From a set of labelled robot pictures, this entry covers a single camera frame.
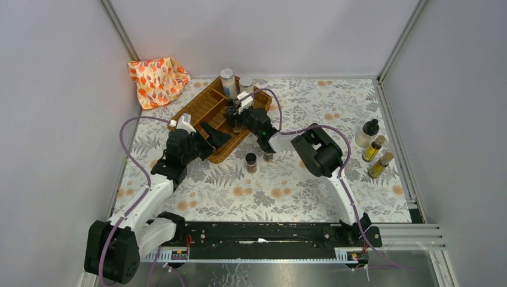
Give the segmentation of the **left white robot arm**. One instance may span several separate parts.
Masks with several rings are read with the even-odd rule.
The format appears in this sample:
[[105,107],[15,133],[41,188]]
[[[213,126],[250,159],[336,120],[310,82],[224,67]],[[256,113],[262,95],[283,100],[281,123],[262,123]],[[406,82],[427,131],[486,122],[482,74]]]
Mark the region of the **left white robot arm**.
[[145,173],[147,189],[107,221],[97,220],[89,228],[84,270],[100,280],[129,283],[141,259],[151,251],[164,242],[177,246],[185,240],[183,218],[161,216],[153,222],[148,219],[159,202],[182,183],[192,161],[207,159],[232,138],[205,122],[200,124],[205,135],[184,119],[171,124],[175,129],[169,132],[163,155]]

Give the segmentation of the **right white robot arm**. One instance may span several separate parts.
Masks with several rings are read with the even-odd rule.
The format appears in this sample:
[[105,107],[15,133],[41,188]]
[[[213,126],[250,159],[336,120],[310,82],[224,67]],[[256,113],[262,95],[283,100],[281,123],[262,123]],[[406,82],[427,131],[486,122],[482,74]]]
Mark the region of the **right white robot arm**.
[[342,160],[342,149],[326,132],[328,129],[342,135],[339,130],[312,124],[296,132],[282,132],[272,126],[265,109],[243,108],[238,103],[229,103],[224,117],[231,127],[245,127],[254,134],[266,154],[295,151],[306,169],[320,178],[334,197],[340,224],[344,227],[344,241],[358,246],[366,239],[371,220],[357,204],[344,174],[350,156]]

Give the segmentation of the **blue label pellet jar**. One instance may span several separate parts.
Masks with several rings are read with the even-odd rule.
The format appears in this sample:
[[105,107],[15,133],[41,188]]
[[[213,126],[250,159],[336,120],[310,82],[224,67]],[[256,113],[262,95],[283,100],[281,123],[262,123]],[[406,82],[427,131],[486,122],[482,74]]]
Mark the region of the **blue label pellet jar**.
[[239,88],[240,93],[238,95],[238,99],[243,99],[248,97],[249,94],[254,92],[254,84],[253,79],[250,76],[243,76],[239,79]]
[[233,70],[230,68],[222,69],[220,71],[220,79],[225,95],[230,99],[236,98],[237,87]]

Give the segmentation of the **yellow label sauce bottle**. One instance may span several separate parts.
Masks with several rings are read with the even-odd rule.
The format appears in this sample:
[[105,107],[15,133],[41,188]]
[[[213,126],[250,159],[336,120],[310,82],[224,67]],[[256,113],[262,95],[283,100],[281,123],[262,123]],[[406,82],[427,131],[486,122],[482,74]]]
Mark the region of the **yellow label sauce bottle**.
[[378,178],[393,159],[394,155],[391,152],[386,152],[369,168],[368,175],[371,178]]

